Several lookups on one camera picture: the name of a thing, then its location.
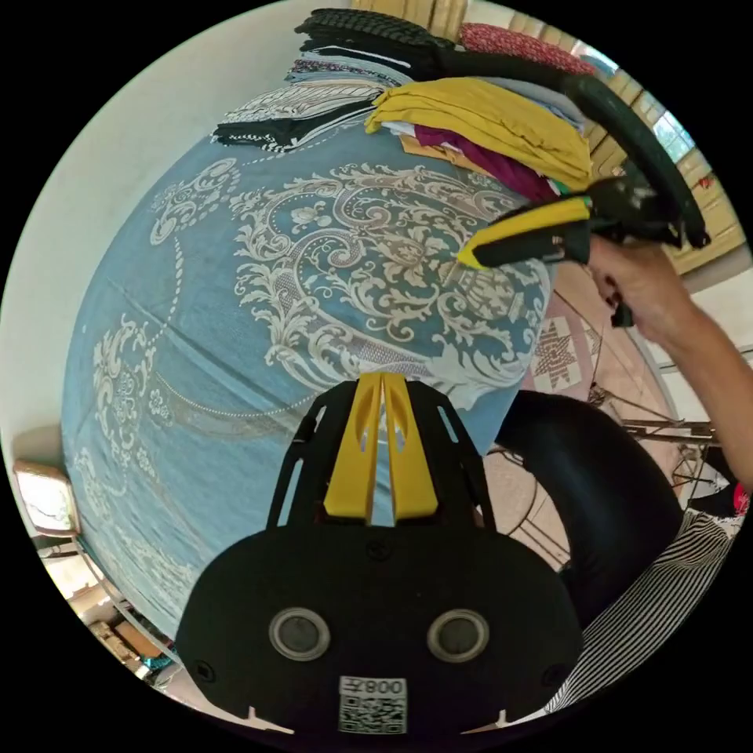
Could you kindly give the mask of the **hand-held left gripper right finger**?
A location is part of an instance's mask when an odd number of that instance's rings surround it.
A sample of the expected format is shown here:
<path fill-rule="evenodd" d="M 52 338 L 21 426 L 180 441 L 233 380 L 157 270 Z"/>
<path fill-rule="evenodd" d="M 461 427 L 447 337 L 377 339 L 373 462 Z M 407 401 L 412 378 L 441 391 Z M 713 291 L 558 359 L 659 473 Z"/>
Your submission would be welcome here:
<path fill-rule="evenodd" d="M 395 524 L 430 518 L 438 511 L 438 499 L 405 377 L 385 373 L 383 393 Z"/>

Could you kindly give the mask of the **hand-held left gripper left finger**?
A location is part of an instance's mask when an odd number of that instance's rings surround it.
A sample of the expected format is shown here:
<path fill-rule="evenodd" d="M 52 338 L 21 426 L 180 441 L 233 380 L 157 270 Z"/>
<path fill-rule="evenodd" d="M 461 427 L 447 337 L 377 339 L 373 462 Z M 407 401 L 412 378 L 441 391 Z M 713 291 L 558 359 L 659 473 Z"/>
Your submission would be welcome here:
<path fill-rule="evenodd" d="M 340 440 L 324 510 L 331 518 L 369 524 L 377 469 L 381 373 L 362 375 Z"/>

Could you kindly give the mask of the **person's right hand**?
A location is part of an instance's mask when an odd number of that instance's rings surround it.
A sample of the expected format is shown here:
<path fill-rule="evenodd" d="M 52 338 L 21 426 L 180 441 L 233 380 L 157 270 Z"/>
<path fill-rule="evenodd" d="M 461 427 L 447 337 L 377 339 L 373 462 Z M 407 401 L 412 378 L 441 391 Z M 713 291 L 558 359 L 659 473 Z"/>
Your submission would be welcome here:
<path fill-rule="evenodd" d="M 587 268 L 600 297 L 613 310 L 627 305 L 647 340 L 669 349 L 686 341 L 698 310 L 661 246 L 593 235 Z"/>

